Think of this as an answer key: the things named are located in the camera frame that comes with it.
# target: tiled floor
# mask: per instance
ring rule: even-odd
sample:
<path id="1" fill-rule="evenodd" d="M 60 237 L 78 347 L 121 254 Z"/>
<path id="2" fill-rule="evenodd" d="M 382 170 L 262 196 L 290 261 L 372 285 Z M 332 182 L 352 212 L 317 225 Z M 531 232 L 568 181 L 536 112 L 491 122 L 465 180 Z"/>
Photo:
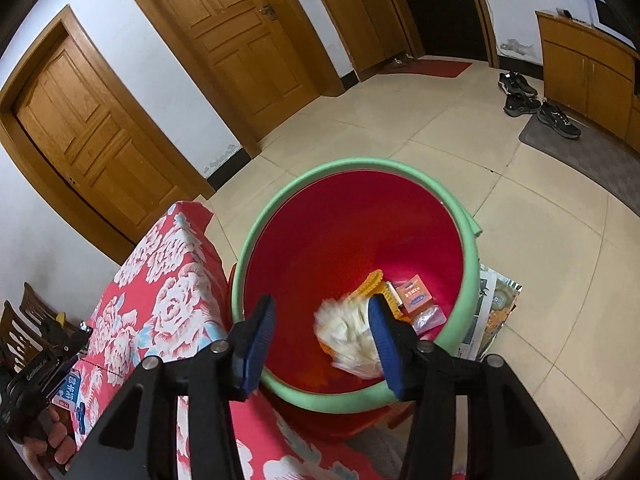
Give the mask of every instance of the tiled floor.
<path id="1" fill-rule="evenodd" d="M 640 417 L 640 218 L 600 186 L 520 144 L 497 71 L 378 75 L 321 97 L 263 141 L 209 201 L 207 234 L 228 272 L 252 223 L 295 176 L 379 156 L 441 180 L 484 233 L 484 263 L 524 286 L 494 350 L 548 417 L 581 478 L 622 451 Z M 542 92 L 542 82 L 532 81 Z"/>

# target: door handle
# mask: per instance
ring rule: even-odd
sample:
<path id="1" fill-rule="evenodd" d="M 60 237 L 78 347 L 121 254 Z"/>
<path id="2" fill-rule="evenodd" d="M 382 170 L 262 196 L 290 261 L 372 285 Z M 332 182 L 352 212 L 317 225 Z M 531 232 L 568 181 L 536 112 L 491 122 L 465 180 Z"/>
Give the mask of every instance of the door handle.
<path id="1" fill-rule="evenodd" d="M 267 16 L 271 21 L 278 19 L 278 15 L 276 14 L 275 9 L 271 7 L 271 4 L 266 4 L 265 6 L 261 7 L 258 12 L 260 12 L 260 14 L 262 14 L 263 16 Z"/>

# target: black baseboard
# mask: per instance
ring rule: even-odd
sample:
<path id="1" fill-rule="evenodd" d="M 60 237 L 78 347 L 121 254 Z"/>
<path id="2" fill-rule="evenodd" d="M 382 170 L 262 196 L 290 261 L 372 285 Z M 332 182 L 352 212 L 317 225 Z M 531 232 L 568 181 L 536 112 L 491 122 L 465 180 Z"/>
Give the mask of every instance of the black baseboard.
<path id="1" fill-rule="evenodd" d="M 207 182 L 213 189 L 220 189 L 231 179 L 232 176 L 242 170 L 250 160 L 251 157 L 249 154 L 244 150 L 244 148 L 240 148 L 237 152 L 231 155 L 231 157 L 226 160 L 222 166 L 209 175 Z"/>
<path id="2" fill-rule="evenodd" d="M 521 74 L 528 75 L 529 77 L 535 77 L 540 80 L 544 79 L 542 65 L 529 61 L 515 59 L 514 57 L 498 56 L 498 66 L 500 67 L 500 70 L 520 72 Z"/>
<path id="3" fill-rule="evenodd" d="M 348 74 L 343 75 L 340 78 L 340 81 L 342 82 L 342 86 L 344 86 L 344 91 L 347 91 L 349 88 L 356 86 L 359 83 L 355 70 L 351 70 Z"/>

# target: green bucket rim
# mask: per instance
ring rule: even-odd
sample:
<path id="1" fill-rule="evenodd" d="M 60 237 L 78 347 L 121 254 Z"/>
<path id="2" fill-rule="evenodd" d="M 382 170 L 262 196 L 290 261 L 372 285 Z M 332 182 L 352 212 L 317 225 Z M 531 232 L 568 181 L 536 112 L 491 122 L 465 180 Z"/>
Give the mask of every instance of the green bucket rim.
<path id="1" fill-rule="evenodd" d="M 249 231 L 242 247 L 232 285 L 231 311 L 233 322 L 244 320 L 244 283 L 249 256 L 254 250 L 257 239 L 274 213 L 295 193 L 309 184 L 335 173 L 353 170 L 382 170 L 409 178 L 433 193 L 449 211 L 463 251 L 463 273 L 460 293 L 435 343 L 449 353 L 454 353 L 471 323 L 478 301 L 480 286 L 480 262 L 476 237 L 482 230 L 473 217 L 460 205 L 458 200 L 437 180 L 400 162 L 382 158 L 345 158 L 318 166 L 287 184 L 271 199 L 262 210 Z M 382 408 L 396 402 L 396 396 L 386 385 L 386 381 L 374 384 L 356 392 L 343 394 L 317 394 L 300 390 L 276 377 L 266 367 L 262 371 L 262 381 L 274 394 L 289 404 L 305 410 L 321 413 L 359 413 Z"/>

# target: newspaper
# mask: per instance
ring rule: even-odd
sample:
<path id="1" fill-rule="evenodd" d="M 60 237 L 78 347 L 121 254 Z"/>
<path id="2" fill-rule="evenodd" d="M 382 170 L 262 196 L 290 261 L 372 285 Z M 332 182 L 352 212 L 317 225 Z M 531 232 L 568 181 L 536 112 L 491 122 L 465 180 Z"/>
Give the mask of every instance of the newspaper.
<path id="1" fill-rule="evenodd" d="M 480 294 L 476 311 L 465 338 L 458 348 L 458 357 L 481 358 L 500 331 L 522 286 L 485 265 L 480 266 Z"/>

